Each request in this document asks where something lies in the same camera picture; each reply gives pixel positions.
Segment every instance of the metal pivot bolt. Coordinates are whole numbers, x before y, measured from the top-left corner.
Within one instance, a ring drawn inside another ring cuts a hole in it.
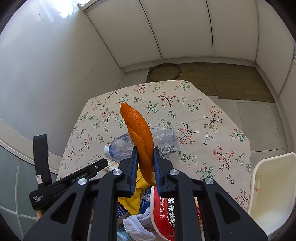
[[[212,179],[212,178],[210,178],[210,177],[207,177],[207,178],[205,179],[205,183],[211,185],[211,184],[214,183],[214,179]]]
[[[115,169],[115,170],[113,170],[113,174],[115,175],[115,176],[118,176],[118,175],[120,175],[122,173],[122,170],[120,170],[120,169]]]
[[[173,176],[176,176],[176,175],[179,174],[179,171],[176,170],[176,169],[172,169],[172,170],[170,170],[170,174],[173,175]]]
[[[86,184],[87,183],[87,179],[85,179],[85,178],[80,178],[79,180],[78,180],[78,184],[80,184],[80,185],[84,185],[84,184]]]

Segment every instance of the white trash bin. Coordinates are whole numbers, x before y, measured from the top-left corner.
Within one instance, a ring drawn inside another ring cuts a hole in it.
[[[255,179],[260,191],[254,194]],[[288,153],[261,160],[252,171],[248,214],[270,235],[290,216],[296,195],[296,155]]]

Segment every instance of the table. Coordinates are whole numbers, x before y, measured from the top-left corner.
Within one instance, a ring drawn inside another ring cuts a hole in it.
[[[127,132],[120,103],[137,109],[151,128],[173,127],[180,150],[168,157],[194,179],[213,177],[244,209],[251,181],[250,143],[235,123],[187,81],[145,83],[90,99],[65,149],[58,179],[104,157],[103,148]],[[109,160],[97,178],[118,167]]]

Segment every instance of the white bottle cap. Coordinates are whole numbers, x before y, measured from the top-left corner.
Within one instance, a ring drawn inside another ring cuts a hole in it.
[[[112,158],[112,156],[110,155],[110,152],[109,152],[109,147],[110,147],[110,145],[107,145],[107,146],[104,147],[104,155],[107,158]]]

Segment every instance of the plastic bottle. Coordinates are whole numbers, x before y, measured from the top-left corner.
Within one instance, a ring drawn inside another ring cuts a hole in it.
[[[154,146],[159,148],[162,157],[168,157],[171,153],[179,150],[179,145],[175,137],[174,128],[154,128],[150,129]],[[114,139],[110,145],[104,147],[104,154],[107,158],[112,158],[116,162],[131,157],[134,144],[128,133]]]

